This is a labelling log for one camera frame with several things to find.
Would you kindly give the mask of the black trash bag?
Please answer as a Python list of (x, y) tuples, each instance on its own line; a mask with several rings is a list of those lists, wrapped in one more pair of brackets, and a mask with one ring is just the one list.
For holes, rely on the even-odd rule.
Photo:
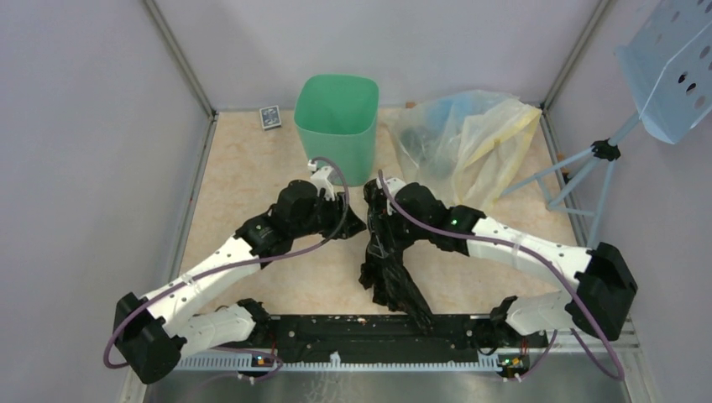
[(405, 313), (420, 332), (432, 333), (434, 314), (404, 264), (404, 252), (416, 239), (387, 223), (370, 220), (367, 226), (369, 242), (359, 283), (373, 291), (373, 303)]

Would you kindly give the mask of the translucent white trash bag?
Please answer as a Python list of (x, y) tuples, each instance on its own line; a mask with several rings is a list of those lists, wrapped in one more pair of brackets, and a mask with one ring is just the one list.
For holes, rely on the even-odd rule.
[(493, 209), (515, 178), (542, 116), (505, 92), (472, 90), (417, 103), (385, 125), (403, 179), (447, 206)]

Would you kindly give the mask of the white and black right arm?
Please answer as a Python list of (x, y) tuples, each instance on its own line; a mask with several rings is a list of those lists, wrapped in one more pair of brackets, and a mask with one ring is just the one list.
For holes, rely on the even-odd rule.
[(375, 303), (411, 316), (430, 332), (434, 315), (404, 266), (404, 252), (427, 241), (443, 252), (507, 264), (558, 288), (510, 296), (490, 318), (495, 340), (514, 346), (535, 332), (572, 328), (600, 340), (620, 338), (638, 285), (621, 253), (601, 242), (568, 246), (523, 233), (463, 205), (446, 207), (425, 186), (398, 178), (363, 187), (370, 240), (360, 282)]

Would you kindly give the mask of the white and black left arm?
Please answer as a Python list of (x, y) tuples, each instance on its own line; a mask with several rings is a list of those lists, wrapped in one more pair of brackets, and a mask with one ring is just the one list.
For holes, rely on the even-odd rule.
[(208, 314), (200, 310), (272, 262), (308, 254), (364, 229), (348, 189), (291, 181), (275, 203), (246, 220), (201, 263), (144, 296), (122, 297), (103, 351), (104, 365), (129, 367), (150, 385), (195, 353), (230, 342), (264, 344), (269, 316), (257, 301), (241, 300)]

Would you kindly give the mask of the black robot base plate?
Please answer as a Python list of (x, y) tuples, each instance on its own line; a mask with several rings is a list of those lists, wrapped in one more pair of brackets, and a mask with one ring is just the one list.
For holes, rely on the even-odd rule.
[(287, 364), (325, 363), (338, 353), (346, 364), (474, 362), (509, 349), (545, 348), (546, 334), (523, 337), (486, 315), (437, 314), (422, 331), (407, 315), (273, 316), (257, 335), (229, 348), (274, 352)]

